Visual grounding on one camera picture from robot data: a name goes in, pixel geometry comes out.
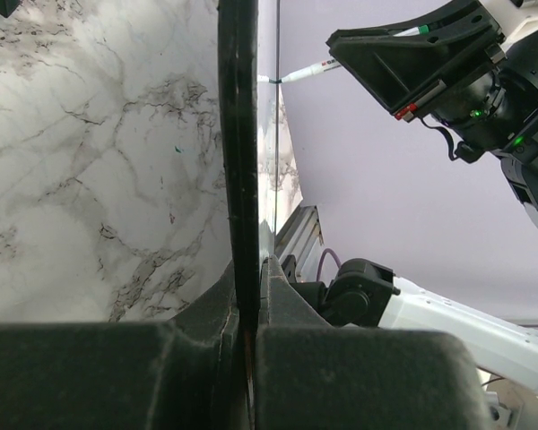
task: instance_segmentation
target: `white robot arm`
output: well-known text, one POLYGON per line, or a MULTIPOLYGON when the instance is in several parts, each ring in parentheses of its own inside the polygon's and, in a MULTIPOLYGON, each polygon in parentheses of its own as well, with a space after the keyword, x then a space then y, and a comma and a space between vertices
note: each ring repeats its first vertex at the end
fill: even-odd
MULTIPOLYGON (((447 137, 451 160, 474 163, 486 152, 496 156, 516 198, 538 227, 538 0, 481 0, 479 4, 456 0, 446 7, 452 13, 451 20, 464 7, 465 27, 451 25, 450 31, 438 33, 450 25, 443 19, 436 24, 428 21, 432 22, 429 34, 416 39, 403 41, 403 38, 384 36, 442 17, 439 10, 385 29, 339 30, 327 44, 332 56, 396 119, 411 122, 432 115, 439 121, 443 127, 432 128, 447 137), (479 29, 481 33, 477 33, 474 25, 484 20, 485 13, 472 11, 482 6, 493 20, 488 21, 489 27, 483 25, 479 29), (486 31, 487 39, 478 39, 486 31), (391 62, 399 56, 422 56, 419 46, 430 50, 430 43, 434 46, 442 43, 451 52, 459 40, 470 43, 455 56, 446 57, 446 66, 431 64, 431 57, 427 56, 423 66, 433 68, 422 75, 425 81, 412 78, 414 73, 423 73, 422 68, 411 71, 414 64, 401 67, 391 62), (473 50, 473 60, 466 60, 466 49, 473 50), (368 56, 376 58, 380 66, 372 60, 365 64, 368 56), (462 81, 451 70, 469 70, 474 75, 471 81, 468 78, 462 81), (456 150, 447 129, 463 139, 456 150)), ((443 52, 446 51, 435 49, 433 55, 443 52)), ((456 335, 472 352, 478 367, 518 383, 538 396, 537 330, 448 300, 364 260, 349 261, 342 266, 329 288, 327 300, 322 314, 333 325, 343 325, 349 318, 350 323, 360 326, 445 331, 456 335), (360 309, 352 308, 351 316, 343 313, 341 298, 347 293, 362 303, 360 309)))
MULTIPOLYGON (((482 0, 499 22, 507 40, 503 47, 538 31, 538 1, 482 0)), ((538 210, 524 203, 538 228, 538 210)), ((392 296, 379 327, 385 329, 435 330, 456 335, 472 352, 483 370, 518 383, 538 395, 538 331, 505 322, 471 307, 420 288, 407 279, 395 278, 401 290, 392 296)))
POLYGON ((518 383, 538 396, 538 331, 461 305, 395 278, 393 295, 378 327, 444 331, 457 336, 480 369, 518 383))

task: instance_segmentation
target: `white marker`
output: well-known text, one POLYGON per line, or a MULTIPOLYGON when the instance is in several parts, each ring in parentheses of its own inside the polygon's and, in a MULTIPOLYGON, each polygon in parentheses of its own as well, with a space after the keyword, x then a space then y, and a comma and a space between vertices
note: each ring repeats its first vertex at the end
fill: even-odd
POLYGON ((287 76, 284 76, 279 81, 277 81, 277 83, 295 82, 299 79, 308 78, 309 76, 328 72, 329 70, 333 70, 339 67, 341 67, 341 65, 337 60, 335 60, 334 58, 329 58, 328 60, 322 61, 321 63, 316 63, 310 65, 309 67, 302 68, 297 72, 289 73, 287 76))
MULTIPOLYGON (((420 27, 415 27, 413 29, 405 30, 400 33, 395 34, 395 37, 401 38, 405 36, 418 36, 419 34, 426 34, 429 32, 428 25, 422 25, 420 27)), ((329 58, 328 60, 322 61, 321 63, 316 63, 310 65, 309 67, 302 68, 296 72, 289 73, 287 76, 283 76, 277 83, 287 83, 295 82, 309 76, 315 76, 316 74, 321 74, 328 72, 329 70, 338 69, 341 67, 339 62, 334 58, 329 58)))
POLYGON ((259 74, 257 76, 257 83, 277 83, 277 81, 274 81, 269 76, 264 76, 262 74, 259 74))

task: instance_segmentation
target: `purple cable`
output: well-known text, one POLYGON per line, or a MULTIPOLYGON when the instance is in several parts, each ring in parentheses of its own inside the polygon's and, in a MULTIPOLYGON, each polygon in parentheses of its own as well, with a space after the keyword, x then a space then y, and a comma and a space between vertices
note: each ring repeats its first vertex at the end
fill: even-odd
POLYGON ((323 262, 327 254, 331 254, 334 259, 334 262, 337 263, 337 268, 341 268, 341 259, 339 256, 330 248, 326 248, 321 254, 321 259, 319 260, 319 268, 317 269, 317 282, 321 280, 321 271, 323 271, 323 262))

